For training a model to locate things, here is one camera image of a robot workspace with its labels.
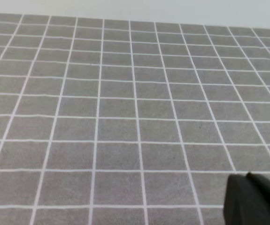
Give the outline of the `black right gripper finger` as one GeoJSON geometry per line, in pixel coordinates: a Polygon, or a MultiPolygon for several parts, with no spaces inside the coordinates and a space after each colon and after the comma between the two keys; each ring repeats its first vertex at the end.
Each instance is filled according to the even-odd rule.
{"type": "Polygon", "coordinates": [[[270,225],[270,180],[251,172],[229,175],[223,216],[226,225],[270,225]]]}

